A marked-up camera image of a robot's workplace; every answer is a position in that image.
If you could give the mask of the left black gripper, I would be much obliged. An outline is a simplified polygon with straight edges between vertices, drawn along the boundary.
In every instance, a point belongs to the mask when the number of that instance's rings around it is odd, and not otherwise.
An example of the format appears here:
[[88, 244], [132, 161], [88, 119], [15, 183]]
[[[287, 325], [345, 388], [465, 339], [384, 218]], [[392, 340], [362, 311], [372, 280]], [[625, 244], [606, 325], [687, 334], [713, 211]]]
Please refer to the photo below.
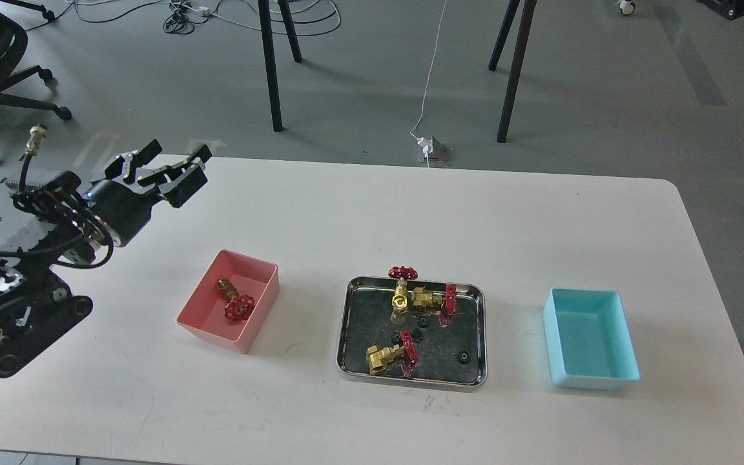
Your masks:
[[205, 164], [212, 157], [206, 144], [182, 162], [136, 176], [162, 147], [154, 139], [139, 150], [113, 156], [104, 165], [104, 178], [92, 182], [85, 193], [91, 213], [106, 227], [116, 247], [127, 246], [151, 220], [154, 204], [165, 200], [180, 208], [207, 183]]

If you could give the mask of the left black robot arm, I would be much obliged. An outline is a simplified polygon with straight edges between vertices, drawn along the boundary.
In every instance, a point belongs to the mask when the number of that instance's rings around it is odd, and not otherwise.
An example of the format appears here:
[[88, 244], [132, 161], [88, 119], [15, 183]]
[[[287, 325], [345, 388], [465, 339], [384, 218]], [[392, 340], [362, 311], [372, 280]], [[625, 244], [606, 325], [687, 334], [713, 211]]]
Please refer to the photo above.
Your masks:
[[32, 221], [0, 251], [0, 378], [11, 377], [87, 317], [94, 301], [74, 294], [53, 267], [94, 269], [127, 246], [161, 202], [180, 208], [205, 183], [210, 148], [198, 145], [183, 161], [156, 169], [148, 164], [162, 147], [113, 156], [103, 174], [79, 193], [81, 179], [68, 170], [28, 180], [28, 168], [47, 128], [30, 129], [25, 160], [10, 197]]

